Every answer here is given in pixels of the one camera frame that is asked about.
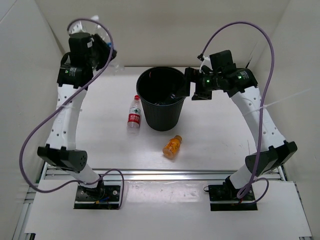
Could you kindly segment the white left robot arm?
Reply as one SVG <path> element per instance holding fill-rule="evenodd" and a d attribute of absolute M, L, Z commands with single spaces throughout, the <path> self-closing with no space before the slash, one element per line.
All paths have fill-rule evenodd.
<path fill-rule="evenodd" d="M 60 62 L 57 77 L 57 110 L 45 146 L 37 149 L 37 155 L 49 165 L 57 167 L 81 181 L 83 191 L 93 200 L 100 200 L 105 194 L 102 180 L 89 167 L 88 154 L 76 149 L 76 130 L 83 100 L 87 94 L 87 83 L 94 77 L 94 71 L 102 69 L 111 52 L 98 34 L 73 33 L 68 40 L 70 51 Z"/>

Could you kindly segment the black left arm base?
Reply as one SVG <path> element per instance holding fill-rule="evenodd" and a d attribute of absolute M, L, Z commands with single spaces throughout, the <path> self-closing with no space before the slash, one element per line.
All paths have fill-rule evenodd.
<path fill-rule="evenodd" d="M 118 210 L 121 207 L 122 186 L 103 183 L 100 191 L 85 190 L 78 185 L 73 208 L 75 210 Z"/>

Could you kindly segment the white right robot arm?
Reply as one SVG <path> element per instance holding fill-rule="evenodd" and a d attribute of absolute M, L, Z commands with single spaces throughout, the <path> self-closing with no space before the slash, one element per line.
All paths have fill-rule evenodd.
<path fill-rule="evenodd" d="M 229 70 L 201 70 L 187 67 L 181 80 L 173 86 L 176 97 L 188 97 L 191 83 L 195 83 L 192 100 L 210 100 L 212 91 L 223 91 L 240 110 L 254 138 L 256 153 L 245 158 L 245 164 L 225 180 L 224 193 L 230 200 L 245 194 L 260 175 L 273 170 L 298 150 L 294 141 L 287 141 L 270 114 L 263 107 L 258 82 L 247 68 Z"/>

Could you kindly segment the orange juice bottle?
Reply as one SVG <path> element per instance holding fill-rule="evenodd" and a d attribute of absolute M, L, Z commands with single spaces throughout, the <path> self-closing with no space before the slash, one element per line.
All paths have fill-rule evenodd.
<path fill-rule="evenodd" d="M 180 149 L 182 140 L 183 139 L 180 135 L 176 135 L 174 138 L 170 139 L 162 149 L 164 156 L 166 158 L 173 159 Z"/>

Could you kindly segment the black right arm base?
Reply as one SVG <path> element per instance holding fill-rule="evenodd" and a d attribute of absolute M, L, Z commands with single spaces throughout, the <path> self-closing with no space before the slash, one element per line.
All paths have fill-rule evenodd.
<path fill-rule="evenodd" d="M 221 185 L 208 185 L 203 188 L 209 194 L 210 210 L 212 212 L 239 212 L 257 211 L 256 198 L 253 187 L 243 198 L 237 198 L 227 191 L 227 187 Z"/>

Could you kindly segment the red label clear bottle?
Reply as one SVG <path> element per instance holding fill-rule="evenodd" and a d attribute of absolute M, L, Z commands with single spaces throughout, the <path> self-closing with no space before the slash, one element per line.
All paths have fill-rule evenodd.
<path fill-rule="evenodd" d="M 142 117 L 142 103 L 138 95 L 135 95 L 130 105 L 127 119 L 127 131 L 136 133 L 140 129 Z"/>

